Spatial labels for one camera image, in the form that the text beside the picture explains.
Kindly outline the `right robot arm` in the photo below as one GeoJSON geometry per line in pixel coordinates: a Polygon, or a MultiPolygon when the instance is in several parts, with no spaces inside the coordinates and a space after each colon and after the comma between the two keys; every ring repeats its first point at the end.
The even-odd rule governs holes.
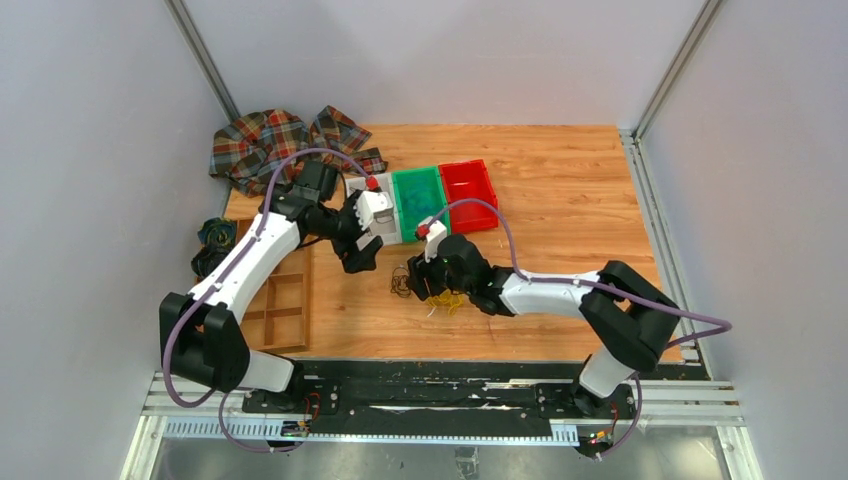
{"type": "Polygon", "coordinates": [[[601,342],[571,390],[574,408],[595,417],[619,384],[649,373],[680,321],[676,305],[628,264],[570,277],[525,273],[490,264],[474,243],[452,234],[408,259],[408,288],[428,300],[446,291],[468,298],[490,316],[560,315],[585,321],[601,342]]]}

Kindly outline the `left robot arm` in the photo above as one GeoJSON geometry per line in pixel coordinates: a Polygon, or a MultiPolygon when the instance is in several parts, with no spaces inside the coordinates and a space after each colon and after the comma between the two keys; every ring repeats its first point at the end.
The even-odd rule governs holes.
{"type": "Polygon", "coordinates": [[[295,179],[273,183],[247,233],[222,262],[188,293],[168,294],[159,307],[162,367],[169,394],[180,376],[210,388],[267,391],[283,413],[298,411],[306,386],[294,361],[250,348],[240,324],[276,267],[308,237],[331,242],[345,272],[373,271],[381,238],[360,242],[393,205],[376,178],[353,191],[339,209],[326,206],[339,170],[308,160],[295,179]]]}

